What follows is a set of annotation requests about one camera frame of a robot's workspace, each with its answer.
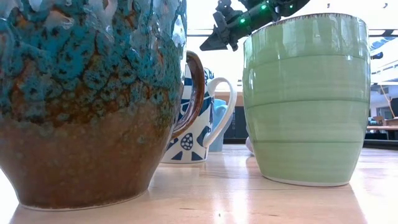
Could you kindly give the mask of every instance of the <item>ridged mug surface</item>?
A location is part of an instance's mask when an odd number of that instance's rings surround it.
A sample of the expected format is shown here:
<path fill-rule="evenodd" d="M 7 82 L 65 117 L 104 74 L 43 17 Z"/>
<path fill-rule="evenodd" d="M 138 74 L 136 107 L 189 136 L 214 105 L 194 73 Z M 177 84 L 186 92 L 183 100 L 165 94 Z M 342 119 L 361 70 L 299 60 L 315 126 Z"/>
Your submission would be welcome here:
<path fill-rule="evenodd" d="M 349 182 L 366 132 L 369 62 L 366 24 L 346 14 L 293 17 L 245 41 L 244 109 L 263 176 Z"/>

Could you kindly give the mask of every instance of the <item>light wood surface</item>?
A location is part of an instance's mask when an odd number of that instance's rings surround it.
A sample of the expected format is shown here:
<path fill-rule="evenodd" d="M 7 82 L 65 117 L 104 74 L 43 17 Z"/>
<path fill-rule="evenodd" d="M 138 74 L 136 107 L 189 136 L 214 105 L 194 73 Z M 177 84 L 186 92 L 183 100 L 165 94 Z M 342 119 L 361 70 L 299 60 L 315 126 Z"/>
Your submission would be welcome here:
<path fill-rule="evenodd" d="M 200 164 L 161 164 L 143 196 L 77 212 L 18 206 L 0 173 L 0 223 L 398 223 L 398 151 L 363 149 L 351 183 L 315 188 L 262 177 L 243 145 Z"/>
<path fill-rule="evenodd" d="M 398 131 L 398 126 L 368 126 L 368 130 Z"/>

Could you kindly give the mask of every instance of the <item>mug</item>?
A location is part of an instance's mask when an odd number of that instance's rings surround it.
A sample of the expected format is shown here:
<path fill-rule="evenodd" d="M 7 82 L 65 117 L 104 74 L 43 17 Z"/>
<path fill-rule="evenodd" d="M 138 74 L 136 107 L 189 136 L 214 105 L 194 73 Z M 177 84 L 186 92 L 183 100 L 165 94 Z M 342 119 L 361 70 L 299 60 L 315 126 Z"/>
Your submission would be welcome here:
<path fill-rule="evenodd" d="M 214 117 L 213 117 L 213 128 L 216 127 L 223 115 L 225 114 L 227 109 L 226 102 L 224 100 L 215 99 L 214 100 Z M 209 147 L 209 152 L 221 152 L 223 150 L 223 143 L 224 143 L 224 133 L 228 129 L 232 122 L 232 116 L 229 117 L 228 122 L 226 123 L 225 127 L 221 130 L 217 138 L 211 143 Z"/>
<path fill-rule="evenodd" d="M 364 21 L 346 14 L 292 17 L 244 43 L 243 96 L 261 173 L 278 182 L 349 182 L 369 113 Z"/>
<path fill-rule="evenodd" d="M 0 168 L 20 204 L 78 210 L 146 192 L 203 103 L 187 1 L 0 2 Z"/>
<path fill-rule="evenodd" d="M 253 154 L 253 146 L 251 144 L 251 141 L 250 141 L 249 137 L 246 138 L 245 145 L 246 145 L 247 149 L 250 151 L 251 155 L 254 156 L 254 154 Z"/>
<path fill-rule="evenodd" d="M 235 87 L 226 78 L 215 78 L 213 72 L 208 68 L 204 69 L 206 86 L 200 113 L 186 131 L 170 141 L 161 161 L 163 163 L 189 164 L 206 161 L 209 145 L 216 139 L 233 114 L 237 98 Z M 229 85 L 229 103 L 221 121 L 216 127 L 212 128 L 214 95 L 217 85 L 222 82 L 226 82 Z M 179 119 L 186 113 L 192 92 L 192 80 L 188 67 L 185 69 L 184 85 Z"/>

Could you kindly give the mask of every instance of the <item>mug base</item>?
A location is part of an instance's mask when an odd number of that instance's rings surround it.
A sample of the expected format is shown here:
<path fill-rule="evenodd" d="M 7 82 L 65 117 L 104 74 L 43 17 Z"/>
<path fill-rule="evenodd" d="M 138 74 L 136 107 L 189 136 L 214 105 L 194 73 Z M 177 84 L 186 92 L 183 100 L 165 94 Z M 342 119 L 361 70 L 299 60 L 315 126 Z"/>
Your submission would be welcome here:
<path fill-rule="evenodd" d="M 88 210 L 88 209 L 94 209 L 94 208 L 108 207 L 108 206 L 112 206 L 112 205 L 117 205 L 117 204 L 120 204 L 120 203 L 128 202 L 128 201 L 134 200 L 134 199 L 142 196 L 147 191 L 148 190 L 145 190 L 142 193 L 140 193 L 140 194 L 138 194 L 138 195 L 136 195 L 136 196 L 134 196 L 132 198 L 121 200 L 121 201 L 118 201 L 118 202 L 108 203 L 108 204 L 104 204 L 104 205 L 95 205 L 95 206 L 90 206 L 90 207 L 79 207 L 79 208 L 40 208 L 40 207 L 33 207 L 33 206 L 24 205 L 22 203 L 19 203 L 19 205 L 22 208 L 26 208 L 28 210 L 33 210 L 33 211 L 39 211 L 39 212 L 73 212 L 73 211 L 80 211 L 80 210 Z"/>
<path fill-rule="evenodd" d="M 263 175 L 263 177 L 265 177 L 269 180 L 275 181 L 275 182 L 283 183 L 283 184 L 299 185 L 299 186 L 306 186 L 306 187 L 339 187 L 339 186 L 347 185 L 349 183 L 349 181 L 337 182 L 337 183 L 305 182 L 305 181 L 297 181 L 297 180 L 279 179 L 279 178 L 275 178 L 275 177 L 269 177 L 266 175 Z"/>
<path fill-rule="evenodd" d="M 190 161 L 190 162 L 182 162 L 182 161 L 161 161 L 160 163 L 164 163 L 164 164 L 197 164 L 197 163 L 201 163 L 201 162 L 206 162 L 206 160 L 203 161 Z"/>

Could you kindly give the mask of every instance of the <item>blue cup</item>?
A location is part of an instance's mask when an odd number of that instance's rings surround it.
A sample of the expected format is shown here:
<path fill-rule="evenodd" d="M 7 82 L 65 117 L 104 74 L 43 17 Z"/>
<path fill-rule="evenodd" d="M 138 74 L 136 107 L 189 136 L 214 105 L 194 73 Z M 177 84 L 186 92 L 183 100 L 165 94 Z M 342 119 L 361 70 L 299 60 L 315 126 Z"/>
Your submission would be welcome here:
<path fill-rule="evenodd" d="M 226 102 L 224 100 L 215 99 L 214 100 L 214 113 L 213 113 L 213 128 L 215 128 L 218 123 L 223 118 L 226 112 Z M 211 143 L 209 147 L 209 152 L 221 152 L 223 150 L 224 133 L 228 129 L 232 122 L 232 116 L 229 117 L 228 122 L 217 136 L 217 138 Z"/>

